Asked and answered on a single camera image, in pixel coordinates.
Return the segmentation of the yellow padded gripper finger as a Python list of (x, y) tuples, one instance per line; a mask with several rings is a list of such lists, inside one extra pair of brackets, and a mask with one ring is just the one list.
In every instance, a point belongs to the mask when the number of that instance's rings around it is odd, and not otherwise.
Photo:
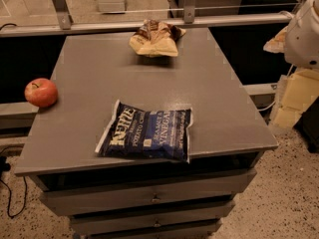
[(263, 46), (263, 50), (269, 53), (283, 53), (285, 48), (287, 28), (281, 29), (271, 40)]

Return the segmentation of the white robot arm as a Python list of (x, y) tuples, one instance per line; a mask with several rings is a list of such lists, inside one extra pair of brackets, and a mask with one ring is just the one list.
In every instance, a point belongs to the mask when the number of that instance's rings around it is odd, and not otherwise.
[(285, 61), (296, 67), (319, 69), (319, 0), (306, 0), (263, 50), (283, 53)]

